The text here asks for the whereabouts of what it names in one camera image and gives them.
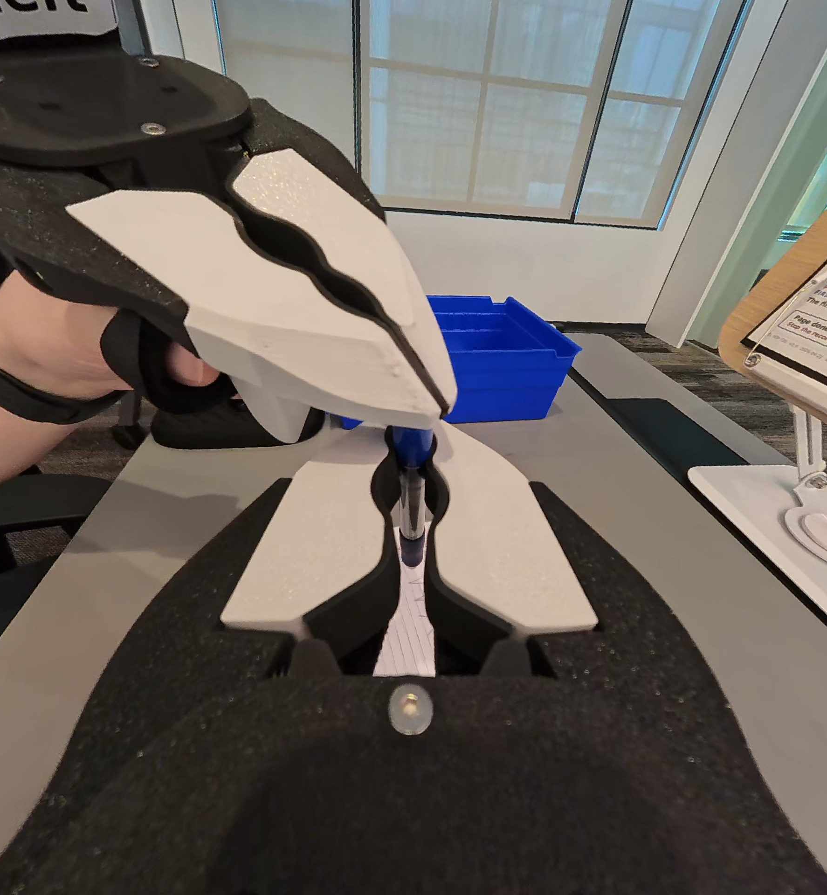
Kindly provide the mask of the blue plastic bin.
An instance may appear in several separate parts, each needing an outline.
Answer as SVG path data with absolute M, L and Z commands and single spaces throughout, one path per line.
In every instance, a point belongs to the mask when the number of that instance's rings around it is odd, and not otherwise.
M 509 297 L 428 296 L 457 384 L 451 423 L 541 420 L 580 347 Z

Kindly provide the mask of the white lined legal notepad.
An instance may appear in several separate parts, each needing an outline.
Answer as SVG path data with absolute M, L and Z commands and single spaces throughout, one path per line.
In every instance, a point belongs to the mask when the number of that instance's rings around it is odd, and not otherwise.
M 420 564 L 400 564 L 397 610 L 389 621 L 373 670 L 374 677 L 435 677 L 434 630 L 426 611 L 426 556 Z

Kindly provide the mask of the person's left hand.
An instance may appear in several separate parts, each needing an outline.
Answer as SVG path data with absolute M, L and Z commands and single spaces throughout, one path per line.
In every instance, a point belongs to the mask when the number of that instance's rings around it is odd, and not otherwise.
M 0 286 L 0 370 L 58 397 L 89 400 L 126 391 L 100 346 L 116 314 L 114 307 L 48 296 L 10 274 Z

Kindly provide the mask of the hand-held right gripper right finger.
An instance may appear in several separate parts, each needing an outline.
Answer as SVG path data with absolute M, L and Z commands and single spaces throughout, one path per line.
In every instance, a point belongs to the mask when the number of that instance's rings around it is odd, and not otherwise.
M 436 675 L 477 674 L 503 640 L 593 631 L 597 614 L 527 477 L 455 427 L 435 442 L 424 598 Z

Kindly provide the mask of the black wristband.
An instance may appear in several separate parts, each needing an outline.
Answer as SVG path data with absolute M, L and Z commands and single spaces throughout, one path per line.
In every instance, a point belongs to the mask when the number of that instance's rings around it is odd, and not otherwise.
M 117 404 L 127 394 L 116 390 L 94 399 L 62 397 L 28 386 L 0 369 L 0 407 L 34 422 L 61 426 L 81 423 Z

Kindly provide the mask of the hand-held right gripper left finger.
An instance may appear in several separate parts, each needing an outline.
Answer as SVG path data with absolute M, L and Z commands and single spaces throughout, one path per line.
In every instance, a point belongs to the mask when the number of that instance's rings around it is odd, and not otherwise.
M 400 590 L 392 522 L 397 462 L 386 440 L 338 440 L 287 486 L 220 620 L 330 646 L 372 675 Z

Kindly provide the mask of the large glass window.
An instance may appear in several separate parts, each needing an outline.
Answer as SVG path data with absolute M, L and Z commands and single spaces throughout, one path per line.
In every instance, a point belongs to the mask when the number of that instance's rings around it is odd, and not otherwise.
M 656 228 L 748 6 L 214 2 L 221 61 L 383 207 Z

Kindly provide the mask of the printed instruction sheet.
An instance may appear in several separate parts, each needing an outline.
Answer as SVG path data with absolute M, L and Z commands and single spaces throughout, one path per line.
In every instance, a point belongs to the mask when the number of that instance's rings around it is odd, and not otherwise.
M 827 386 L 827 263 L 742 343 Z

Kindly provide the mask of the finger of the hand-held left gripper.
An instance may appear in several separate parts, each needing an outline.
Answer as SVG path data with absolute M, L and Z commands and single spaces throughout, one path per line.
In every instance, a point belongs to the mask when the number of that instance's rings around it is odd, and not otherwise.
M 187 305 L 202 361 L 226 374 L 267 431 L 300 431 L 311 408 L 430 430 L 450 408 L 450 362 L 420 372 L 386 324 L 331 301 L 266 259 L 233 212 L 201 194 L 118 190 L 67 213 Z
M 412 264 L 385 221 L 298 151 L 247 160 L 228 187 L 251 239 L 308 274 L 352 319 L 388 337 L 402 373 L 427 397 L 404 409 L 442 419 L 457 397 L 441 329 Z

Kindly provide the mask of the blue retractable pen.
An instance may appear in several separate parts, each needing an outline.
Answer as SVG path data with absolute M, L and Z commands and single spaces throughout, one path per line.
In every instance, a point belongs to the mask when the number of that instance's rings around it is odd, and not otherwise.
M 399 545 L 403 563 L 422 563 L 426 543 L 426 474 L 432 454 L 433 432 L 393 426 L 387 430 L 393 447 L 400 484 Z

